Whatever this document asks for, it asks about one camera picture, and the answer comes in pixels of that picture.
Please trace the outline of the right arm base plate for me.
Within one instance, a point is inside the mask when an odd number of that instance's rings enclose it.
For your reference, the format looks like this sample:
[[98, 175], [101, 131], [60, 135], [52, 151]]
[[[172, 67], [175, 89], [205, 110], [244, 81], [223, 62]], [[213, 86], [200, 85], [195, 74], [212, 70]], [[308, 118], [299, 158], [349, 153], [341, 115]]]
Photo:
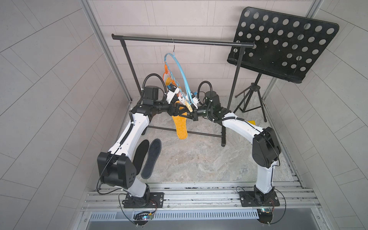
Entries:
[[242, 207], [279, 207], [280, 202], [275, 191], [267, 194], [255, 191], [238, 192]]

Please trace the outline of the orange yellow shoe insole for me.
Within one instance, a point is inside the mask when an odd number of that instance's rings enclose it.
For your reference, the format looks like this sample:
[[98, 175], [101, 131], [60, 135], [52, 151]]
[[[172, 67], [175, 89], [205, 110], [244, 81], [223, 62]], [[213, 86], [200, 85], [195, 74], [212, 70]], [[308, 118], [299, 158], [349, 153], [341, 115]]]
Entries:
[[176, 133], [180, 140], [184, 140], [187, 138], [187, 128], [186, 128], [186, 117], [180, 117], [180, 116], [172, 116], [173, 121], [175, 123], [176, 127]]

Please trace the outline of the dark grey shoe insole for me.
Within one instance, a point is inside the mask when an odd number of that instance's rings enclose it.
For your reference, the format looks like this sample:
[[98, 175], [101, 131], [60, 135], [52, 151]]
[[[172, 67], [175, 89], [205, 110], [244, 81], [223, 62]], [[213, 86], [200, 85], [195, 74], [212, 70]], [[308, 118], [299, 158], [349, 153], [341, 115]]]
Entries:
[[158, 157], [160, 156], [161, 149], [162, 149], [161, 140], [154, 139], [151, 145], [149, 146], [148, 157], [143, 167], [143, 170], [141, 172], [141, 177], [143, 179], [148, 179], [151, 177], [156, 161], [158, 160]]

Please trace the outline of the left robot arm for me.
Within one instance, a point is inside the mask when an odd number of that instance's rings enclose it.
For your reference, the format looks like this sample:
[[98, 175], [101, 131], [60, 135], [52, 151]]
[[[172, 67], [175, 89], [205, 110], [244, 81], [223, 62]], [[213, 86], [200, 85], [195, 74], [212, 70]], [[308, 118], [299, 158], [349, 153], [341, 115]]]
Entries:
[[165, 73], [161, 82], [165, 84], [163, 99], [158, 100], [159, 87], [144, 85], [143, 97], [129, 112], [127, 127], [109, 151], [101, 152], [97, 157], [97, 192], [106, 184], [115, 190], [126, 191], [135, 205], [146, 206], [152, 202], [150, 187], [137, 176], [141, 173], [142, 178], [150, 177], [162, 144], [159, 139], [138, 143], [140, 136], [156, 114], [167, 112], [173, 117], [178, 138], [184, 140], [188, 136], [186, 115], [193, 111], [172, 74]]

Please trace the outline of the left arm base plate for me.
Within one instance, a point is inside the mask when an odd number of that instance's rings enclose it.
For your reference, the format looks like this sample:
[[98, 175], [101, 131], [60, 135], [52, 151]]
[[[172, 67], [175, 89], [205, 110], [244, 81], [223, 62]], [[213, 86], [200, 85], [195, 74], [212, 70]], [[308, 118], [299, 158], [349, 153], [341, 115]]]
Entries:
[[126, 196], [126, 199], [122, 201], [125, 209], [155, 209], [162, 208], [164, 201], [164, 193], [153, 192], [144, 197], [131, 197]]

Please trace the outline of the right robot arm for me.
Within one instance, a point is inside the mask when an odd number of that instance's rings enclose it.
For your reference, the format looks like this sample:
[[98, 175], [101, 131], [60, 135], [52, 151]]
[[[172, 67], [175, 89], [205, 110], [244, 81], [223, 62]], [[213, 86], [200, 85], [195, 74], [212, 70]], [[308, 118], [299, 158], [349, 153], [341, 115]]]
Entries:
[[262, 204], [272, 197], [274, 168], [279, 166], [281, 149], [275, 131], [271, 127], [262, 128], [238, 117], [231, 110], [221, 106], [215, 91], [205, 93], [204, 102], [200, 101], [199, 92], [193, 95], [183, 93], [181, 89], [175, 91], [178, 103], [189, 112], [195, 121], [198, 117], [206, 117], [213, 123], [229, 128], [246, 138], [252, 144], [252, 157], [257, 164], [257, 179], [254, 186], [255, 199]]

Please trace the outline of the black shoe insole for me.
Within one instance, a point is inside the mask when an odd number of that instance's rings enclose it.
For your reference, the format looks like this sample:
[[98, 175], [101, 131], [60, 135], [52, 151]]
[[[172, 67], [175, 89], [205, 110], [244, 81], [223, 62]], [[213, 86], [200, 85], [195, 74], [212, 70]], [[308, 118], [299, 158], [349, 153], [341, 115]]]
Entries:
[[146, 157], [146, 154], [149, 150], [150, 142], [148, 140], [143, 140], [137, 147], [133, 159], [133, 165], [136, 168], [137, 174], [141, 172], [143, 161]]

